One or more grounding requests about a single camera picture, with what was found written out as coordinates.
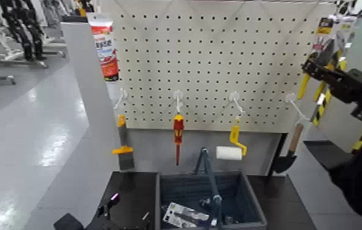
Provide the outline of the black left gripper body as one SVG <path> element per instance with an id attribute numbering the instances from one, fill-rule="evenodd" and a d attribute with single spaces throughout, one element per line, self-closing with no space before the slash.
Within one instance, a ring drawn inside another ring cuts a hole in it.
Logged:
<path id="1" fill-rule="evenodd" d="M 136 226 L 119 226 L 115 222 L 105 218 L 94 218 L 85 230 L 134 230 Z"/>

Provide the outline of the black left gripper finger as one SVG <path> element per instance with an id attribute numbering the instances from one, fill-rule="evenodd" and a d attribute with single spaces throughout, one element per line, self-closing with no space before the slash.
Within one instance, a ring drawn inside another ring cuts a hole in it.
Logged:
<path id="1" fill-rule="evenodd" d="M 149 230 L 151 225 L 150 212 L 146 212 L 141 217 L 136 217 L 133 223 L 135 224 L 134 230 Z"/>
<path id="2" fill-rule="evenodd" d="M 84 230 L 84 226 L 72 214 L 66 213 L 53 223 L 55 230 Z"/>

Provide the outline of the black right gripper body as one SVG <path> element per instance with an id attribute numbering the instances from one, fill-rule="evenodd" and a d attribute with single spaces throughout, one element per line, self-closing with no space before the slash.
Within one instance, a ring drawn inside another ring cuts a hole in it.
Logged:
<path id="1" fill-rule="evenodd" d="M 331 94 L 344 103 L 362 103 L 362 71 L 333 71 L 328 78 Z"/>

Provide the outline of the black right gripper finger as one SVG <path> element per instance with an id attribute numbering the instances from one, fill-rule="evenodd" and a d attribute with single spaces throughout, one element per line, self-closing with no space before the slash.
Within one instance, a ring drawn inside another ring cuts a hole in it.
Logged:
<path id="1" fill-rule="evenodd" d="M 334 39 L 329 39 L 325 42 L 316 61 L 319 65 L 326 66 L 330 61 L 334 51 Z"/>
<path id="2" fill-rule="evenodd" d="M 337 71 L 320 65 L 315 59 L 307 59 L 301 69 L 318 81 L 330 82 L 340 77 Z"/>

